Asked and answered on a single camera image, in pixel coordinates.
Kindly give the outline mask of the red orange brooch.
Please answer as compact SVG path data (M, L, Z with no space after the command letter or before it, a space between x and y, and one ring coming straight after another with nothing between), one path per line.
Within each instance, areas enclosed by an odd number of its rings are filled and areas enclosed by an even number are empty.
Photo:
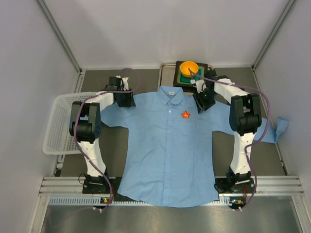
M190 118L190 113L188 111L184 111L181 114L181 116L182 116L183 119L189 119Z

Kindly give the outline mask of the light blue button shirt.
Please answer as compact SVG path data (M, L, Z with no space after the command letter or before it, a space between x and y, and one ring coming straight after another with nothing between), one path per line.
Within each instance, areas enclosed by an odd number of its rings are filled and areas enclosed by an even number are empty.
M229 106L216 102L198 113L179 87L134 95L134 107L116 103L101 111L109 127L129 131L120 195L162 207L194 207L217 199L212 134L233 134ZM184 111L190 113L183 119Z

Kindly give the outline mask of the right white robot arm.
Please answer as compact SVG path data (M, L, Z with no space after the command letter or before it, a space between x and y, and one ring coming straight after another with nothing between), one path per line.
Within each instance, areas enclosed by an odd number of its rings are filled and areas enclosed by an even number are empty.
M206 78L190 72L190 83L196 88L192 95L198 113L212 107L215 96L222 96L230 105L229 126L234 132L234 152L226 184L218 190L238 192L245 186L252 186L250 154L258 128L262 124L260 98L237 87L228 77L211 76Z

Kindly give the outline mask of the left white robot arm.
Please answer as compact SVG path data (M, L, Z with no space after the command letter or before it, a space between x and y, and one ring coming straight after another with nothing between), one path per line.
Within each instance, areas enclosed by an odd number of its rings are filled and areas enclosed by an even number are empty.
M86 161L87 175L83 183L83 193L86 194L106 193L111 186L99 137L102 130L101 111L114 103L118 107L135 106L127 77L110 77L103 91L84 101L75 101L71 107L69 133Z

